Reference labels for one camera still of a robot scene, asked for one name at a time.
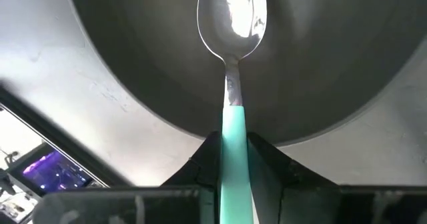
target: metal bowl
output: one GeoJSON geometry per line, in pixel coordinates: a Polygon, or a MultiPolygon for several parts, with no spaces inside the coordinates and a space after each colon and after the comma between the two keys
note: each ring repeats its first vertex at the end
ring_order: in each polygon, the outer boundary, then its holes
{"type": "MultiPolygon", "coordinates": [[[[197,31],[197,0],[73,0],[121,83],[167,122],[220,128],[224,67],[197,31]]],[[[267,0],[260,46],[241,62],[247,130],[275,145],[319,133],[393,79],[427,31],[427,0],[267,0]]]]}

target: plastic handle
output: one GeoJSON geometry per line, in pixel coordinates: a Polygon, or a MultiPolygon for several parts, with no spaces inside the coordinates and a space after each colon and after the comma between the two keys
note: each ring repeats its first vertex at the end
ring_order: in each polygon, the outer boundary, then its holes
{"type": "Polygon", "coordinates": [[[226,106],[222,116],[220,224],[253,224],[245,110],[226,106]]]}

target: teal handle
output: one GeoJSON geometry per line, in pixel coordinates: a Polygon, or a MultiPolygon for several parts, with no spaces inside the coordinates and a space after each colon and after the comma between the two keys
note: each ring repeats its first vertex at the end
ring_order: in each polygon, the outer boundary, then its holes
{"type": "Polygon", "coordinates": [[[220,224],[253,224],[245,110],[227,106],[222,115],[220,224]]]}

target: spoon handle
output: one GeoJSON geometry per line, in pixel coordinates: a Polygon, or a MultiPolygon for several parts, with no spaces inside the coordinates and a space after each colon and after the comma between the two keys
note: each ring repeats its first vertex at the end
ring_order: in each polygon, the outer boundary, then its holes
{"type": "Polygon", "coordinates": [[[221,174],[220,223],[252,224],[252,192],[242,106],[230,105],[223,109],[221,174]]]}

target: spoon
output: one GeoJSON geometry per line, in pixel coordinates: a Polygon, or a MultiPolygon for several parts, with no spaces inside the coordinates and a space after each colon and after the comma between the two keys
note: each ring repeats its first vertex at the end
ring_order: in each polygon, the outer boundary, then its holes
{"type": "Polygon", "coordinates": [[[254,222],[239,61],[260,44],[266,0],[198,0],[197,26],[205,46],[226,66],[222,115],[220,223],[254,222]]]}

